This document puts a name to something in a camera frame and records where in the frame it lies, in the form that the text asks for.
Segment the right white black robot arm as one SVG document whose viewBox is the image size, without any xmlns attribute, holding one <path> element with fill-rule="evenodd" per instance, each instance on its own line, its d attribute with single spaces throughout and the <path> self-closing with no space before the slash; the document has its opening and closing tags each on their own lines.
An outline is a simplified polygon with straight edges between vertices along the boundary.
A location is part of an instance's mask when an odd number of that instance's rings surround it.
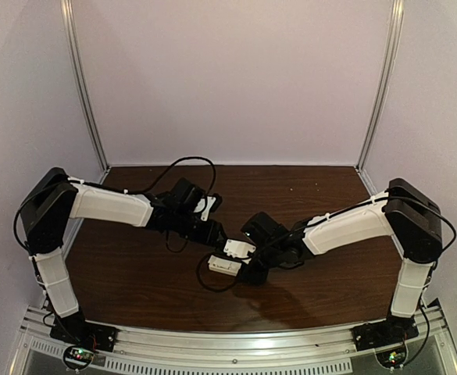
<svg viewBox="0 0 457 375">
<path fill-rule="evenodd" d="M 389 319 L 412 319 L 423 289 L 444 251 L 439 206 L 406 180 L 356 205 L 295 223 L 291 228 L 265 212 L 255 214 L 242 232 L 255 245 L 238 279 L 263 284 L 270 269 L 303 263 L 330 250 L 370 238 L 396 237 L 403 250 Z"/>
</svg>

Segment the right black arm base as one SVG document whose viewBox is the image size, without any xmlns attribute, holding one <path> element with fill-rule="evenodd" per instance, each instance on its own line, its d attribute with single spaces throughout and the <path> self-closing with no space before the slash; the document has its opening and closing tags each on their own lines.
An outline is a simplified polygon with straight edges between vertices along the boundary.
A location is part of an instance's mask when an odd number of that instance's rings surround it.
<svg viewBox="0 0 457 375">
<path fill-rule="evenodd" d="M 351 332 L 357 352 L 403 343 L 419 335 L 414 318 L 396 316 L 358 325 Z"/>
</svg>

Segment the white remote control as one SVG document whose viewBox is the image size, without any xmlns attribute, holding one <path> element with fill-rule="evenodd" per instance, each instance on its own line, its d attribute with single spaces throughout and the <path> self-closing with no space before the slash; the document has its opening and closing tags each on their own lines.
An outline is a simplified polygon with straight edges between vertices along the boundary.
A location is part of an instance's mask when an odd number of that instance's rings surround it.
<svg viewBox="0 0 457 375">
<path fill-rule="evenodd" d="M 208 268 L 210 271 L 230 277 L 236 277 L 244 265 L 244 262 L 222 259 L 215 255 L 211 255 L 208 258 Z"/>
</svg>

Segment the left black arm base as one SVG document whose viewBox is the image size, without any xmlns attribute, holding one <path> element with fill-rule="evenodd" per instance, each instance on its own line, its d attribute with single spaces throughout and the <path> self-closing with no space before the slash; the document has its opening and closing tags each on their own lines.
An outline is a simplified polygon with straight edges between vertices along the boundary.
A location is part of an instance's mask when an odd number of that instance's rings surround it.
<svg viewBox="0 0 457 375">
<path fill-rule="evenodd" d="M 54 327 L 49 335 L 56 340 L 89 350 L 112 352 L 117 333 L 118 330 L 115 327 L 89 323 L 77 316 L 67 318 L 55 316 Z"/>
</svg>

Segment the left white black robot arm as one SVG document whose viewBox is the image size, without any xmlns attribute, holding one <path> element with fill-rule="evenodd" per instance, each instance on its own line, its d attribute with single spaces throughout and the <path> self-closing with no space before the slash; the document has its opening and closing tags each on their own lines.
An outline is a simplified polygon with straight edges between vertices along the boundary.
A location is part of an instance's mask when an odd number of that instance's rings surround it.
<svg viewBox="0 0 457 375">
<path fill-rule="evenodd" d="M 53 167 L 23 200 L 12 225 L 23 228 L 25 238 L 17 242 L 34 265 L 57 327 L 79 341 L 90 328 L 62 255 L 63 236 L 70 220 L 123 223 L 221 248 L 227 235 L 223 225 L 209 217 L 221 202 L 219 195 L 211 195 L 185 178 L 180 178 L 171 190 L 154 195 L 150 191 L 104 187 L 69 177 L 64 169 Z"/>
</svg>

